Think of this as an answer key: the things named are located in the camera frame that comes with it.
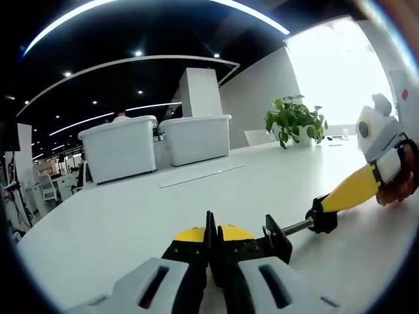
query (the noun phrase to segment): metal shaft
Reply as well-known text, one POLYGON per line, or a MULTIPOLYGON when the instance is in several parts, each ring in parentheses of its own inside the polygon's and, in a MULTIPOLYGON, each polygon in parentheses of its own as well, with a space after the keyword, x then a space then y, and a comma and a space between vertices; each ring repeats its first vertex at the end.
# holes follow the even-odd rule
POLYGON ((282 232, 286 235, 289 236, 290 234, 294 234, 298 231, 307 229, 309 227, 313 227, 314 226, 314 221, 313 218, 307 218, 306 220, 299 222, 298 224, 293 224, 292 226, 286 227, 284 229, 282 229, 282 232))

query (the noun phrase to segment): white container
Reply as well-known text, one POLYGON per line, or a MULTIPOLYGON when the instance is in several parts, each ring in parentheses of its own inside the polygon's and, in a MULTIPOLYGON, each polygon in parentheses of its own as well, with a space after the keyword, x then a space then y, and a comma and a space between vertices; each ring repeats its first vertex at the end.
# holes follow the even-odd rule
POLYGON ((95 183, 156 169, 153 149, 155 116, 139 116, 80 132, 95 183))
POLYGON ((227 156, 230 151, 230 115, 180 118, 163 121, 160 130, 174 166, 227 156))

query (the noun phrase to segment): human hand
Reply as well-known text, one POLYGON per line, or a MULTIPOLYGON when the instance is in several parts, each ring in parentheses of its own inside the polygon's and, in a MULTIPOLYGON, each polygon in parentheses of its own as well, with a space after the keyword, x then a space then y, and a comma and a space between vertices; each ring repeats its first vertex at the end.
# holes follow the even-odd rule
POLYGON ((414 154, 409 145, 405 146, 405 164, 396 178, 389 184, 380 187, 376 198, 377 202, 386 206, 395 200, 403 201, 411 195, 417 188, 414 179, 414 154))

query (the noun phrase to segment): office desk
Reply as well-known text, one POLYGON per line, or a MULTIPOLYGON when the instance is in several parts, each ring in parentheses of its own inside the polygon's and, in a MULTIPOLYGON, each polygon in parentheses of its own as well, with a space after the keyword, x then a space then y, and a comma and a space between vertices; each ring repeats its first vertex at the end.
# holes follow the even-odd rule
MULTIPOLYGON (((181 230, 233 224, 262 236, 270 213, 282 227, 302 220, 316 196, 330 192, 365 165, 356 145, 293 147, 269 143, 233 150, 226 158, 84 189, 41 220, 18 248, 36 280, 60 309, 98 294, 151 256, 161 256, 181 230), (199 173, 224 173, 161 188, 199 173)), ((341 213, 329 235, 308 230, 289 238, 290 265, 312 286, 359 313, 392 280, 419 222, 419 194, 379 206, 375 199, 341 213)), ((223 296, 209 278, 204 313, 224 313, 223 296)))

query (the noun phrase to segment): window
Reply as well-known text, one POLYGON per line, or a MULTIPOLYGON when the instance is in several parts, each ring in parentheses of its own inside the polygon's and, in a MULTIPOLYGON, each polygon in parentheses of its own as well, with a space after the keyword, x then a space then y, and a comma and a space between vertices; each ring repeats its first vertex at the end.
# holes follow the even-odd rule
POLYGON ((385 95, 394 107, 380 60, 351 18, 315 26, 286 45, 304 104, 322 106, 330 125, 355 124, 363 106, 374 107, 373 94, 385 95))

